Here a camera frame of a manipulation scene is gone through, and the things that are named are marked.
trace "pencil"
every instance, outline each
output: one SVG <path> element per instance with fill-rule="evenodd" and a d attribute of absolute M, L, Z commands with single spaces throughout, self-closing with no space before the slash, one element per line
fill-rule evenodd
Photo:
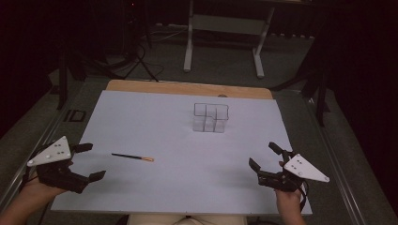
<path fill-rule="evenodd" d="M 135 159 L 141 159 L 141 160 L 145 160 L 145 161 L 154 161 L 155 160 L 155 159 L 153 159 L 153 157 L 136 157 L 136 156 L 116 154 L 116 153 L 112 153 L 112 156 L 124 157 L 124 158 L 135 158 Z"/>

